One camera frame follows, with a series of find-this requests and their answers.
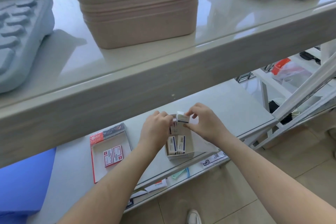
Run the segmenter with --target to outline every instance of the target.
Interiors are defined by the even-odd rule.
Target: calculator button
[[[20,16],[12,16],[10,18],[7,18],[5,20],[5,23],[8,26],[13,25],[23,25],[29,21],[29,18],[26,15],[20,15]]]
[[[34,5],[36,5],[36,1],[35,0],[21,0],[21,1],[16,1],[15,4],[17,7],[24,7],[24,6],[33,7]]]
[[[11,35],[20,35],[25,31],[25,28],[21,25],[14,26],[5,26],[0,29],[0,35],[3,37],[11,36]]]
[[[31,14],[32,9],[28,6],[25,7],[18,7],[18,8],[13,8],[10,13],[13,16],[17,16],[17,15],[29,15]]]
[[[7,71],[9,65],[11,64],[14,57],[14,51],[12,49],[6,48],[0,50],[0,74]]]
[[[16,36],[0,38],[0,49],[15,47],[20,40]]]
[[[6,11],[0,11],[0,20],[4,20],[7,17],[9,17],[8,12],[6,12]]]

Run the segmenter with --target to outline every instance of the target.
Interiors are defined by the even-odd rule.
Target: tiled floor
[[[336,141],[321,133],[326,114],[280,136],[280,143],[258,152],[336,207]],[[126,213],[122,224],[183,224],[197,209],[204,224],[274,224],[233,162],[215,167],[158,199]]]

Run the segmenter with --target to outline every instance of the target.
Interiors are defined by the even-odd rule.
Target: white sneaker
[[[196,210],[192,209],[188,212],[187,224],[202,224],[201,217]]]

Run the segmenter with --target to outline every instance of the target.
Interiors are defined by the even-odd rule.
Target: pink container
[[[78,0],[97,45],[119,48],[195,31],[198,0]]]

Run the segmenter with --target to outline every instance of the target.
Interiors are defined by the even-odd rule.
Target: red label
[[[90,136],[90,145],[93,146],[96,143],[99,143],[104,140],[103,132],[97,133]]]

